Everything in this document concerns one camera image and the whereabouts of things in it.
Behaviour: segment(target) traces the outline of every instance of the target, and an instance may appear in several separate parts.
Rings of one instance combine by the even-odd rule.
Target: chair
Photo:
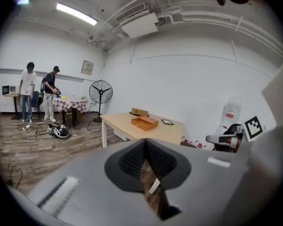
[[[39,98],[39,92],[38,91],[34,91],[33,92],[32,107],[37,107],[38,118],[39,118],[40,117],[40,105],[38,104],[38,98]]]

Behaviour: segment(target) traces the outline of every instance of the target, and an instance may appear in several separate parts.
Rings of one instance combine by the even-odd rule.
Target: white pants
[[[53,119],[53,94],[44,93],[43,104],[45,106],[45,116],[44,119]]]

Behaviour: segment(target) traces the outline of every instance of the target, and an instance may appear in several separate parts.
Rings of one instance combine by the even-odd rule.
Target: wooden floor
[[[0,115],[0,172],[4,181],[10,179],[10,170],[18,166],[23,172],[18,190],[27,194],[32,187],[42,178],[64,165],[73,157],[90,152],[102,150],[101,123],[91,121],[95,114],[78,115],[78,120],[84,120],[76,127],[70,128],[71,137],[57,139],[49,134],[37,136],[36,129],[45,130],[49,122],[34,125],[30,133],[22,130],[24,126],[21,120],[11,120],[10,114]],[[58,123],[62,123],[60,114],[55,116]],[[37,116],[33,115],[33,122],[38,122]],[[123,140],[113,134],[113,129],[107,126],[107,144],[111,146]],[[12,181],[16,187],[20,179],[20,171],[14,169]],[[149,205],[157,213],[160,190],[151,195],[148,193],[156,177],[147,162],[144,163],[141,172],[141,182],[144,184],[145,197]]]

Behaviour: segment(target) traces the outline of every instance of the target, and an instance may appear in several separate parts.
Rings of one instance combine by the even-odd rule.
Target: person
[[[29,62],[27,64],[27,70],[23,70],[21,74],[21,82],[19,87],[19,95],[20,102],[22,108],[22,123],[25,123],[27,119],[29,120],[29,124],[33,123],[33,113],[32,113],[32,99],[33,99],[33,91],[34,85],[37,82],[37,75],[33,71],[34,63]]]
[[[56,80],[56,74],[60,72],[60,69],[58,66],[55,66],[53,68],[53,71],[50,72],[48,75],[45,77],[45,93],[44,93],[44,99],[43,103],[45,105],[45,116],[44,120],[48,121],[49,119],[52,122],[56,122],[56,119],[54,118],[53,114],[53,95],[56,95],[58,91],[60,91],[56,86],[55,86],[55,80]]]

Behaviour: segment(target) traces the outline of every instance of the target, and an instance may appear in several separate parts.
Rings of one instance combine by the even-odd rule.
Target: fan base
[[[97,117],[97,118],[94,118],[93,121],[94,121],[94,122],[102,122],[102,118],[98,118],[98,117]]]

